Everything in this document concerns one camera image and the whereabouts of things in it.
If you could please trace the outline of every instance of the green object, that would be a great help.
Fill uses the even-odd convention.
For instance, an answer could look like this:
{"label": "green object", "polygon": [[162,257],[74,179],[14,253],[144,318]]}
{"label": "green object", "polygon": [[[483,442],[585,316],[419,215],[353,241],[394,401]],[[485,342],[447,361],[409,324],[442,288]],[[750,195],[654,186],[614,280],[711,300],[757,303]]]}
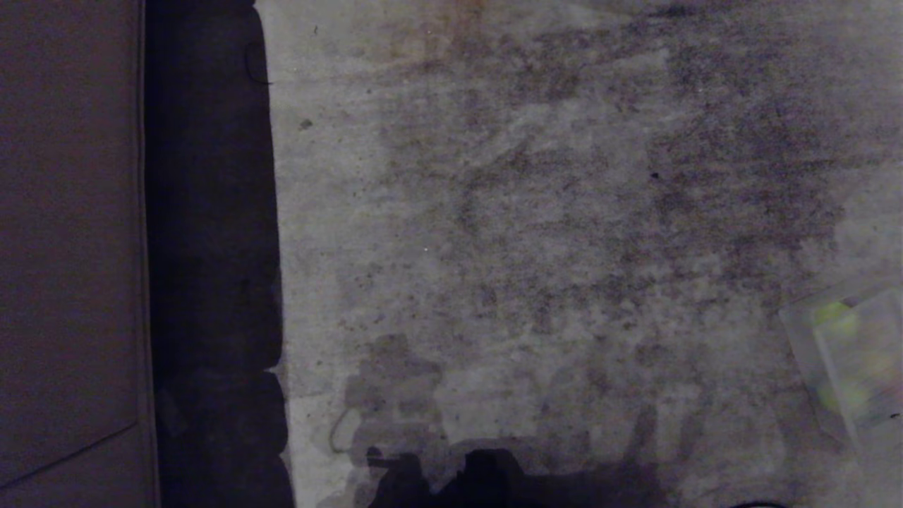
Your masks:
{"label": "green object", "polygon": [[840,336],[855,337],[859,329],[859,319],[844,302],[832,302],[815,309],[812,313],[814,326],[828,325]]}

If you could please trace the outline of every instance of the black mat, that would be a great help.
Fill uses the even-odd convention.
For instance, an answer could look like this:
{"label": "black mat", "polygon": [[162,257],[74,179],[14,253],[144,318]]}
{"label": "black mat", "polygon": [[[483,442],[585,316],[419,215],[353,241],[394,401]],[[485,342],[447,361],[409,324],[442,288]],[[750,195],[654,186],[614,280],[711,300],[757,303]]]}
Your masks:
{"label": "black mat", "polygon": [[265,48],[252,0],[147,5],[146,189],[163,506],[293,505]]}

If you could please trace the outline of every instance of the clear plastic box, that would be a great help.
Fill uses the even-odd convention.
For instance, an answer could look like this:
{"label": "clear plastic box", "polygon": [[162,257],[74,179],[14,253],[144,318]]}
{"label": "clear plastic box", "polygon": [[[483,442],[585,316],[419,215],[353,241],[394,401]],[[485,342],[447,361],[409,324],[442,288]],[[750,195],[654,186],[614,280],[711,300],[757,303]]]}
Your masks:
{"label": "clear plastic box", "polygon": [[860,458],[870,508],[903,505],[901,286],[884,270],[780,312],[819,424]]}

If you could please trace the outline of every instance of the plastic container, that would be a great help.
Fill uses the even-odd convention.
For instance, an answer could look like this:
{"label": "plastic container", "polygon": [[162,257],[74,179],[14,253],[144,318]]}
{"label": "plastic container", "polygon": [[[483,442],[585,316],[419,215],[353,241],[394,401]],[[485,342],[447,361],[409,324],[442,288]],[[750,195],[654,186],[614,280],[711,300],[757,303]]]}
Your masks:
{"label": "plastic container", "polygon": [[903,296],[886,270],[781,310],[821,427],[849,442],[870,508],[903,505]]}

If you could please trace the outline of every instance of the concrete floor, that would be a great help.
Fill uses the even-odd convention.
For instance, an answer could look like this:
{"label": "concrete floor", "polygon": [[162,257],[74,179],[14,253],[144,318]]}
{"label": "concrete floor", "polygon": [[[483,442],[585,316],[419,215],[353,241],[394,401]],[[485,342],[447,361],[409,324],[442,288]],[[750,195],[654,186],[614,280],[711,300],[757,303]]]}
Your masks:
{"label": "concrete floor", "polygon": [[896,0],[256,7],[299,507],[369,505],[373,447],[433,490],[504,448],[555,506],[861,505],[776,311],[899,263]]}

